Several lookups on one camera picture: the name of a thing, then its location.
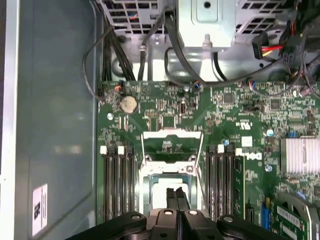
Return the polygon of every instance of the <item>integrated circuit chip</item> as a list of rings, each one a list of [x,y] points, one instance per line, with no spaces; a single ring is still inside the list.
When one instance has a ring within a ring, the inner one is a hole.
[[[174,128],[175,127],[175,117],[174,116],[164,116],[163,117],[163,127],[164,128]]]
[[[234,95],[229,92],[223,95],[223,103],[224,104],[233,104],[234,103]]]
[[[271,110],[279,110],[280,109],[280,100],[279,99],[271,99],[270,109]]]
[[[317,197],[317,198],[320,198],[320,186],[313,186],[314,188],[314,196]]]

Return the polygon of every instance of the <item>microchip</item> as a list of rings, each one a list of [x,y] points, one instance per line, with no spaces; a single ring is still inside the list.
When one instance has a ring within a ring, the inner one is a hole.
[[[273,136],[267,136],[266,137],[266,142],[269,144],[274,144],[276,142],[276,138]]]
[[[208,120],[206,121],[206,125],[207,125],[209,128],[211,128],[214,124],[215,124],[215,121],[214,121],[214,120],[208,119]]]
[[[270,101],[270,109],[271,110],[279,110],[280,109],[280,100],[272,99]]]
[[[238,189],[234,190],[234,198],[236,200],[240,200],[240,191]]]
[[[163,127],[164,128],[174,128],[175,127],[175,117],[174,116],[164,116],[163,117]]]
[[[233,104],[234,103],[234,95],[232,93],[225,93],[223,95],[223,103],[225,104]]]
[[[314,188],[314,196],[320,198],[320,186],[313,186]]]
[[[241,171],[241,163],[239,160],[234,161],[234,169]]]

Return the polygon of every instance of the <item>cable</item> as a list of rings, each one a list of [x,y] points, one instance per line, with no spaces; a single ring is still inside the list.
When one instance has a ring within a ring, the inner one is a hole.
[[[107,16],[104,14],[104,10],[101,5],[99,5],[99,10],[103,17],[103,27],[107,29]],[[103,61],[102,61],[102,81],[112,81],[111,73],[111,42],[108,37],[105,37],[103,40]]]
[[[268,56],[269,54],[271,54],[273,52],[273,50],[270,50],[270,51],[266,51],[262,54],[262,57],[266,57]]]
[[[293,82],[290,83],[289,86],[288,86],[285,90],[283,90],[283,91],[281,91],[281,92],[278,92],[278,93],[275,93],[275,94],[269,94],[269,93],[259,92],[259,91],[255,90],[254,87],[252,88],[251,91],[252,91],[253,93],[255,93],[255,94],[258,94],[258,95],[260,95],[260,96],[262,96],[262,97],[266,97],[266,98],[268,98],[268,97],[281,96],[281,95],[289,92],[289,91],[294,87],[294,85],[295,85],[295,84],[299,81],[299,79],[301,78],[300,76],[301,76],[301,74],[298,73],[297,76],[295,77],[295,79],[293,80]]]
[[[168,53],[170,50],[173,50],[173,48],[168,47],[164,52],[164,71],[165,71],[166,76],[168,77],[170,82],[172,82],[178,86],[181,86],[181,87],[188,86],[189,87],[191,85],[190,83],[184,82],[183,79],[178,80],[177,77],[172,76],[171,73],[169,72],[169,70],[168,70],[168,65],[169,65]]]
[[[220,77],[221,81],[228,81],[227,77],[224,75],[224,73],[222,72],[222,70],[221,70],[221,68],[219,66],[218,53],[214,52],[214,53],[212,53],[211,56],[212,56],[212,61],[213,61],[214,68],[216,70],[216,73]]]
[[[158,29],[161,27],[161,25],[164,22],[164,13],[168,7],[165,7],[160,14],[160,17],[156,21],[156,23],[153,25],[153,27],[150,29],[150,31],[147,33],[147,35],[144,37],[141,43],[141,48],[143,48],[140,51],[140,68],[138,72],[138,81],[142,81],[144,78],[144,72],[145,72],[145,65],[146,65],[146,57],[147,57],[147,44],[149,39],[153,34],[155,34]]]
[[[145,51],[140,51],[140,67],[138,72],[138,81],[142,81],[144,78],[146,56],[147,56],[147,53]]]
[[[107,17],[104,18],[104,21],[105,21],[105,25],[106,25],[107,28],[111,26]],[[132,71],[130,62],[129,62],[129,60],[128,60],[123,48],[121,47],[121,44],[120,44],[120,42],[118,40],[118,37],[117,37],[117,35],[116,35],[114,30],[112,30],[110,32],[109,40],[110,40],[111,45],[112,45],[112,47],[114,49],[115,55],[116,55],[116,57],[117,57],[117,59],[119,61],[119,65],[120,65],[120,67],[122,69],[124,78],[127,81],[135,81],[136,78],[135,78],[135,75],[134,75],[134,73]]]
[[[284,46],[282,45],[274,45],[274,46],[263,46],[261,49],[264,52],[273,51],[273,50],[280,50],[283,49]]]
[[[106,98],[108,98],[108,96],[98,96],[94,90],[92,89],[92,87],[90,86],[89,80],[88,80],[88,75],[87,75],[87,66],[86,66],[86,60],[87,57],[89,55],[89,53],[92,51],[92,49],[94,49],[97,45],[99,45],[103,39],[113,30],[113,27],[110,26],[96,41],[95,43],[89,48],[89,50],[83,55],[83,59],[82,59],[82,73],[83,73],[83,77],[84,77],[84,81],[86,84],[86,87],[88,88],[89,92],[91,93],[91,95],[98,101],[105,101]]]
[[[305,55],[303,55],[302,57],[302,65],[303,65],[303,72],[304,72],[304,78],[305,78],[305,81],[306,81],[306,84],[308,85],[311,93],[317,98],[317,99],[320,99],[320,95],[318,93],[316,93],[316,91],[314,90],[314,87],[311,85],[310,83],[310,79],[309,79],[309,70],[307,69],[307,65],[306,65],[306,60],[305,60]]]
[[[270,68],[272,68],[273,66],[275,66],[276,64],[278,64],[281,60],[281,58],[277,59],[276,61],[270,63],[269,65],[262,67],[252,73],[249,73],[245,76],[241,76],[241,77],[237,77],[237,78],[233,78],[233,79],[228,79],[227,81],[219,81],[219,82],[208,82],[208,81],[204,81],[194,70],[193,68],[190,66],[190,64],[188,63],[186,57],[183,54],[183,51],[181,49],[180,46],[180,42],[178,39],[178,36],[176,34],[176,30],[174,27],[174,23],[171,20],[171,18],[169,16],[165,17],[165,27],[168,31],[168,35],[169,38],[171,40],[171,44],[173,47],[173,50],[177,56],[177,58],[179,59],[181,65],[183,66],[183,68],[191,75],[191,77],[196,81],[198,81],[200,84],[207,86],[207,87],[226,87],[229,86],[233,83],[237,83],[237,82],[242,82],[245,81],[247,79],[252,78],[253,76],[256,76],[258,74],[261,74],[267,70],[269,70]]]

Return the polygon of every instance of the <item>capacitor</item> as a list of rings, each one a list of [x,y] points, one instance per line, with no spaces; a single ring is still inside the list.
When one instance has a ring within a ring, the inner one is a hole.
[[[263,130],[263,135],[265,137],[273,137],[275,135],[275,132],[272,128],[265,127]]]
[[[230,144],[230,141],[229,139],[222,139],[221,143],[224,145],[224,146],[228,146]]]
[[[267,164],[264,166],[264,170],[267,172],[267,173],[270,173],[272,171],[272,166],[270,164]]]
[[[291,178],[291,179],[289,180],[289,182],[290,182],[291,184],[299,184],[299,183],[300,183],[300,180],[299,180],[299,179],[296,179],[296,178]]]
[[[128,95],[122,98],[119,106],[125,114],[134,114],[138,109],[138,102],[133,96]]]
[[[266,131],[266,135],[268,136],[268,137],[273,137],[274,136],[274,130],[273,129],[268,129],[267,131]]]
[[[184,86],[184,87],[183,87],[183,90],[187,93],[187,92],[190,91],[190,87],[189,87],[189,86]]]

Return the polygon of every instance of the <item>ram slot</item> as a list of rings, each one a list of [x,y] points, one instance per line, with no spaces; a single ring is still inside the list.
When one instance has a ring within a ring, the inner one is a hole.
[[[213,159],[213,155],[210,154],[208,151],[206,153],[206,156],[205,156],[205,169],[206,169],[206,179],[205,179],[205,182],[206,182],[206,186],[205,186],[205,194],[206,194],[206,201],[207,201],[207,206],[208,206],[208,211],[209,211],[209,215],[211,218],[213,218],[213,213],[214,213],[214,201],[213,201],[213,198],[214,198],[214,189],[213,189],[213,175],[214,175],[214,159]]]
[[[218,206],[219,206],[219,215],[217,217],[220,217],[222,215],[226,214],[226,163],[223,155],[218,155]]]
[[[226,160],[226,177],[227,177],[227,212],[226,214],[232,215],[233,214],[233,181],[234,181],[234,168],[233,162],[235,161],[234,154],[228,152],[225,157]]]
[[[110,220],[109,209],[111,209],[110,203],[110,161],[109,157],[104,157],[104,221]]]
[[[114,151],[109,151],[105,159],[105,214],[106,219],[110,220],[115,215],[115,163],[117,155]]]
[[[127,213],[128,212],[128,157],[127,153],[125,152],[124,155],[122,156],[122,162],[121,162],[121,206],[120,209],[122,211],[121,214]]]
[[[117,211],[116,214],[117,216],[120,216],[123,214],[123,203],[124,203],[124,191],[123,191],[123,186],[124,186],[124,174],[123,174],[123,165],[125,165],[125,153],[119,154],[117,157],[117,164],[116,164],[116,172],[117,172],[117,179],[116,179],[116,196],[117,196]]]
[[[128,196],[128,211],[135,211],[135,152],[134,148],[130,147],[130,151],[127,151],[127,196]]]

